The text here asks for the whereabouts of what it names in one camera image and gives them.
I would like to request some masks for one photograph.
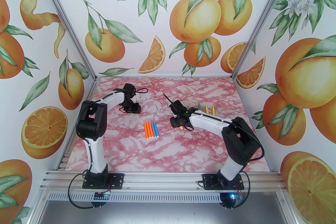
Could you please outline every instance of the black mounting plate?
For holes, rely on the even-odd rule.
[[[239,189],[244,189],[243,180],[241,179],[241,175],[238,174],[232,181],[227,181],[226,185],[223,187],[218,182],[217,174],[203,174],[203,184],[205,190],[237,190],[235,185],[239,187]]]
[[[108,182],[112,181],[110,189],[122,189],[124,183],[125,174],[121,173],[108,173]],[[102,182],[91,180],[89,177],[85,176],[82,185],[84,189],[107,189],[108,184]]]

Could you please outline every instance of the wall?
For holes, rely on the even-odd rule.
[[[55,168],[76,107],[92,83],[54,13],[50,0],[0,0],[2,224],[26,222],[45,171]],[[66,55],[73,65],[64,62]]]
[[[336,0],[277,0],[235,80],[306,223],[336,219],[335,10]]]
[[[267,0],[217,1],[192,0],[191,7],[199,5],[190,9],[185,27],[188,0],[60,0],[60,4],[97,74],[229,75],[239,55],[228,66],[224,53],[247,41]]]

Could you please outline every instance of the pink marble surface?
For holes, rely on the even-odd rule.
[[[123,114],[119,106],[108,112],[108,128],[103,137],[105,159],[110,171],[218,171],[228,152],[223,138],[195,128],[193,132],[173,129],[169,118],[172,112],[165,93],[171,100],[179,99],[184,106],[215,106],[216,116],[240,116],[248,124],[238,92],[231,78],[102,78],[94,100],[132,83],[137,89],[146,87],[149,92],[140,94],[141,114]],[[144,122],[155,119],[160,137],[146,139]],[[77,138],[66,170],[82,171],[88,168],[88,158],[82,139]],[[265,159],[251,162],[245,171],[269,171]]]

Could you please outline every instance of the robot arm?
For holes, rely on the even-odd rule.
[[[233,120],[219,118],[196,108],[187,109],[179,100],[169,101],[169,107],[174,113],[170,122],[174,128],[183,126],[192,131],[194,127],[198,127],[223,137],[229,156],[217,176],[222,187],[227,186],[251,161],[252,155],[260,147],[260,142],[251,128],[241,117]]]
[[[123,109],[124,113],[139,114],[141,107],[136,103],[137,94],[135,87],[126,83],[124,88],[116,88],[100,100],[86,100],[82,103],[76,132],[85,141],[90,164],[83,187],[103,188],[109,184],[102,138],[107,128],[107,112],[116,105],[121,105],[120,110]]]

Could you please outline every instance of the blue marker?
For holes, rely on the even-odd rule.
[[[158,136],[158,135],[157,135],[157,132],[156,132],[156,130],[155,130],[154,122],[151,121],[150,123],[151,123],[151,127],[152,127],[152,129],[153,129],[154,137]]]
[[[159,131],[157,130],[158,128],[157,128],[156,122],[154,122],[154,127],[155,127],[155,132],[156,132],[157,136],[159,136]]]

